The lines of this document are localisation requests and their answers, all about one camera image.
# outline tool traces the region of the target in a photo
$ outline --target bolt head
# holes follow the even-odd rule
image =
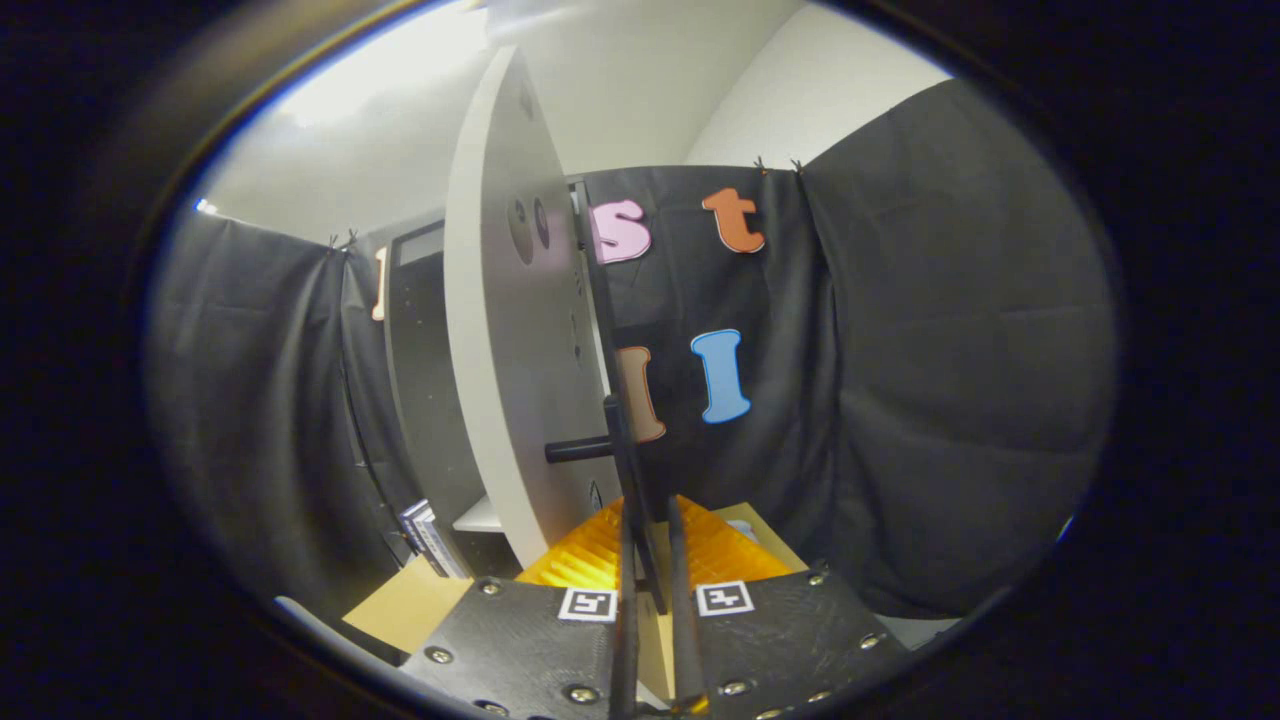
[[[590,705],[600,700],[600,693],[591,688],[577,687],[568,689],[568,698],[579,705]]]
[[[732,680],[721,685],[721,694],[736,696],[746,694],[751,691],[751,685],[742,680]]]
[[[453,662],[453,653],[449,652],[449,651],[447,651],[447,650],[444,650],[443,647],[429,647],[429,648],[426,648],[426,657],[431,662],[439,662],[440,665],[445,665],[445,664]]]

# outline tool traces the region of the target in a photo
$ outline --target white board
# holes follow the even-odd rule
[[[449,174],[444,297],[476,466],[516,557],[621,496],[613,460],[548,465],[548,442],[607,434],[570,191],[524,60],[497,51]]]

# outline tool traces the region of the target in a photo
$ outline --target orange plastic object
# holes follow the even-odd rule
[[[622,571],[618,565],[621,544],[620,497],[561,538],[538,562],[517,575],[516,580],[553,588],[616,591]]]
[[[764,580],[790,575],[791,569],[769,551],[751,542],[710,510],[677,495],[685,521],[689,553],[689,587],[732,580]]]

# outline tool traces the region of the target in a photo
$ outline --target screw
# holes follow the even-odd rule
[[[749,692],[751,692],[751,685],[744,683],[742,680],[733,680],[721,685],[721,694],[736,696],[746,694]]]
[[[570,688],[566,694],[571,701],[579,705],[591,705],[593,702],[600,700],[600,693],[582,685]]]
[[[498,705],[497,702],[489,702],[488,700],[477,700],[476,706],[480,707],[481,710],[488,710],[494,715],[502,715],[503,717],[511,715],[511,712],[508,712],[506,707]]]
[[[431,662],[439,662],[440,665],[448,665],[453,662],[453,653],[444,650],[443,647],[429,647],[426,648],[426,656]]]

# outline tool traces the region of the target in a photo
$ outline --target black metal plate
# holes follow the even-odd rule
[[[813,584],[813,577],[820,583]],[[796,573],[746,588],[755,610],[695,619],[716,720],[820,711],[829,698],[819,693],[877,684],[908,653],[835,575]],[[863,650],[868,637],[876,638],[874,647]],[[746,692],[727,694],[726,685],[735,682],[745,683]]]
[[[486,583],[499,592],[484,593]],[[511,717],[607,717],[617,624],[561,620],[566,592],[480,578],[401,670],[467,702],[500,705]],[[426,648],[445,650],[452,661],[433,662]],[[573,685],[599,698],[575,703],[566,694]]]

